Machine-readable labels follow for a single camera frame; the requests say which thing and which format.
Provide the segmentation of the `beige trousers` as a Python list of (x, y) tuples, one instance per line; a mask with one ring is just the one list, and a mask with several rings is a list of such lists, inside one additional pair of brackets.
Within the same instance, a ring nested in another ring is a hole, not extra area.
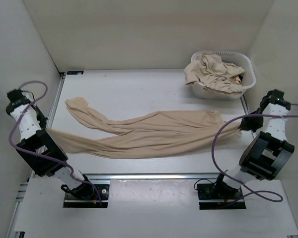
[(127, 120), (110, 120), (89, 107), (83, 97), (65, 105), (77, 122), (89, 129), (111, 133), (90, 139), (48, 129), (51, 138), (67, 153), (88, 153), (109, 159), (170, 157), (199, 150), (212, 143), (224, 120), (219, 111), (157, 111)]

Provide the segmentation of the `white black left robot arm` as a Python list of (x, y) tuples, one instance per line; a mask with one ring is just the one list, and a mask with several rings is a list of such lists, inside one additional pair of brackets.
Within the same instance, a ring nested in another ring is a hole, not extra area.
[(8, 115), (18, 120), (20, 142), (17, 152), (40, 177), (55, 177), (63, 184), (61, 189), (77, 199), (97, 199), (97, 192), (86, 175), (67, 166), (68, 157), (46, 131), (47, 118), (36, 104), (24, 109), (34, 101), (33, 94), (21, 89), (7, 93), (10, 100)]

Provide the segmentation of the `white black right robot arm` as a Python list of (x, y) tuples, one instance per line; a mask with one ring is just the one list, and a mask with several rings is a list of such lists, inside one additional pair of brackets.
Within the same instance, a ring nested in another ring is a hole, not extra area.
[(274, 179), (293, 154), (295, 147), (288, 143), (286, 120), (291, 104), (277, 89), (262, 98), (259, 108), (241, 120), (239, 129), (257, 133), (242, 154), (238, 165), (220, 174), (213, 186), (218, 198), (234, 196), (242, 185), (252, 180)]

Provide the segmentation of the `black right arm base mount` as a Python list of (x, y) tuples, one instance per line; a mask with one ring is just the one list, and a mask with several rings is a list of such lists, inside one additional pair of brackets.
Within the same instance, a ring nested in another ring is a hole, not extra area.
[(197, 180), (193, 189), (198, 194), (200, 210), (243, 210), (246, 209), (241, 189), (220, 191), (220, 186), (210, 179)]

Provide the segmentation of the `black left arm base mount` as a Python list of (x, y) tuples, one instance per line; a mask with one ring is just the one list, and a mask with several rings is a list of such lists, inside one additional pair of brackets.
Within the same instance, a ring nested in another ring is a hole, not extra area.
[(79, 197), (75, 197), (74, 193), (70, 192), (68, 186), (62, 184), (61, 190), (65, 193), (63, 207), (106, 209), (110, 194), (110, 181), (95, 180), (92, 183), (97, 188), (99, 194), (97, 194), (92, 186), (89, 186), (90, 189), (87, 190), (87, 195)]

